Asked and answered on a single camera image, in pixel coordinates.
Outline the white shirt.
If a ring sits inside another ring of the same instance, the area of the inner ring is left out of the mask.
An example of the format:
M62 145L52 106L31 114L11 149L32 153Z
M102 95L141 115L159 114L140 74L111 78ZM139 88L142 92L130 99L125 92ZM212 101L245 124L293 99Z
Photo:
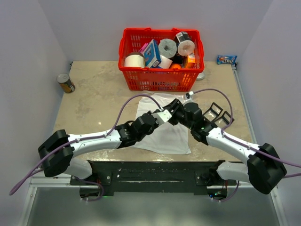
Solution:
M166 106L174 99L178 99L181 102L184 101L183 95L146 91L143 93L153 97L161 106ZM141 116L143 113L147 113L148 111L153 112L156 109L157 105L150 98L142 97L138 103L136 118ZM168 122L159 126L152 134L143 138L142 141L137 142L134 147L153 151L159 154L191 154L191 150L188 145L188 129L181 124L173 126Z

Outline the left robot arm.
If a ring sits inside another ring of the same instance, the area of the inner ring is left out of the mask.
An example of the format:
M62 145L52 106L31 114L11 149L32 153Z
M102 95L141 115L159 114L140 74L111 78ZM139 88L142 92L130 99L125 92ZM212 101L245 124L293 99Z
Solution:
M72 135L64 129L57 130L38 148L44 175L50 178L70 174L92 185L97 181L97 172L88 161L79 162L75 157L97 150L133 146L167 122L176 125L184 118L183 110L180 100L174 99L161 109L148 111L134 121L115 125L104 132Z

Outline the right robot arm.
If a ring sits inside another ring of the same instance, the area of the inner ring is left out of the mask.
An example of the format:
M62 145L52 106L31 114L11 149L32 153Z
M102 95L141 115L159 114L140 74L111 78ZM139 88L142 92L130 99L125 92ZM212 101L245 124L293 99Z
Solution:
M206 174L208 183L220 185L225 180L242 181L250 183L262 194L269 194L287 174L272 145L249 143L222 131L215 123L204 119L198 104L181 106L174 117L190 129L196 141L240 160L239 163L218 161Z

